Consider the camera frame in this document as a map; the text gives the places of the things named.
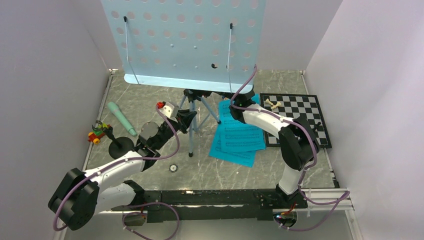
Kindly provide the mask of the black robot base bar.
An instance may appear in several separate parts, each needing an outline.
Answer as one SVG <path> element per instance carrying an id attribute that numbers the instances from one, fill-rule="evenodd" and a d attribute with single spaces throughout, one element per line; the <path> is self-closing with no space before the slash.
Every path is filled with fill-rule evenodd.
<path id="1" fill-rule="evenodd" d="M 147 190 L 142 200 L 120 204 L 113 211 L 140 210 L 147 212 L 148 223 L 175 220 L 257 219 L 271 221 L 275 213 L 304 210 L 307 201 L 301 194 L 286 197 L 282 191 L 266 189 L 227 190 Z"/>

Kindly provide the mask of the mint green toy microphone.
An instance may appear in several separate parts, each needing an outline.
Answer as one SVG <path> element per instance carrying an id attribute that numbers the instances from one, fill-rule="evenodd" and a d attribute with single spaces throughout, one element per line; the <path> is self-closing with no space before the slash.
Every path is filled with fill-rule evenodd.
<path id="1" fill-rule="evenodd" d="M 119 106 L 114 102 L 108 102 L 107 107 L 109 111 L 118 119 L 118 121 L 122 124 L 122 126 L 128 131 L 130 135 L 133 137 L 137 136 L 137 132 L 133 125 L 129 122 L 129 120 L 122 113 Z"/>

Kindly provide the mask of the teal sheet music page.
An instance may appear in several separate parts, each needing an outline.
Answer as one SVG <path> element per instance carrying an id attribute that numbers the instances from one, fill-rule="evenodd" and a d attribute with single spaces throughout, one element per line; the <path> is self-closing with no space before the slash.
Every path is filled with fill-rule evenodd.
<path id="1" fill-rule="evenodd" d="M 221 132 L 219 129 L 215 132 L 208 155 L 218 160 L 252 168 L 255 162 L 256 151 L 234 152 L 223 150 L 222 147 L 224 145 L 221 143 Z"/>
<path id="2" fill-rule="evenodd" d="M 221 149 L 227 153 L 265 150 L 263 130 L 251 124 L 235 120 L 230 113 L 230 101 L 219 102 Z"/>

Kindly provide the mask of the black microphone desk stand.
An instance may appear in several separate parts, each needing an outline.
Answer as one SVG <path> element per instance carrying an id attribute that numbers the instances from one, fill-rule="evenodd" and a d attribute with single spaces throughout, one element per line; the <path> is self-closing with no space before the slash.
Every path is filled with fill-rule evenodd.
<path id="1" fill-rule="evenodd" d="M 108 153 L 113 159 L 116 160 L 124 156 L 135 146 L 133 141 L 128 137 L 115 137 L 112 126 L 108 126 L 100 120 L 96 120 L 95 123 L 97 126 L 92 125 L 92 129 L 94 131 L 102 131 L 111 140 L 108 147 Z"/>

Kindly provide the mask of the light blue music stand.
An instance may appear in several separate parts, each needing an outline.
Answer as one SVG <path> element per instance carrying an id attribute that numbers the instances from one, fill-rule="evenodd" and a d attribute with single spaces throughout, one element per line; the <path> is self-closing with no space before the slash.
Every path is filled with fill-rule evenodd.
<path id="1" fill-rule="evenodd" d="M 264 0 L 104 0 L 102 7 L 127 83 L 253 92 Z"/>

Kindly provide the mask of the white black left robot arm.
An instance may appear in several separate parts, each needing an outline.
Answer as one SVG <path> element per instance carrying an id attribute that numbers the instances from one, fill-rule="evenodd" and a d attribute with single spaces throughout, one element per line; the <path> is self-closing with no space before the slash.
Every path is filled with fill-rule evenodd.
<path id="1" fill-rule="evenodd" d="M 145 123 L 136 142 L 118 137 L 108 152 L 113 161 L 97 168 L 69 170 L 48 202 L 55 214 L 53 228 L 78 230 L 96 214 L 114 207 L 139 209 L 144 203 L 144 189 L 126 177 L 141 173 L 156 161 L 164 160 L 159 150 L 178 132 L 187 133 L 197 112 L 189 109 L 158 110 L 162 124 Z"/>

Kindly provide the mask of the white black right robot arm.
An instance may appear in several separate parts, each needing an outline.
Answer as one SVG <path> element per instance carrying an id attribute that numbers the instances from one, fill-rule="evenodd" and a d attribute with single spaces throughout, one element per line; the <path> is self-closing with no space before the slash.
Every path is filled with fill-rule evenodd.
<path id="1" fill-rule="evenodd" d="M 295 202 L 295 193 L 301 189 L 306 170 L 317 163 L 320 145 L 306 117 L 279 115 L 253 101 L 253 95 L 253 91 L 248 94 L 236 91 L 230 97 L 229 110 L 235 120 L 258 127 L 277 138 L 284 170 L 275 199 L 280 207 L 288 208 Z"/>

